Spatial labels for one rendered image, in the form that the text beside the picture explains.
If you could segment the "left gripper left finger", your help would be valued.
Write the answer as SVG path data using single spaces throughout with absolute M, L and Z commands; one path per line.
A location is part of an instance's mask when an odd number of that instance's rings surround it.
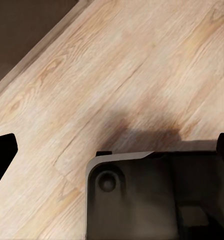
M 0 180 L 17 152 L 18 145 L 13 133 L 0 136 Z

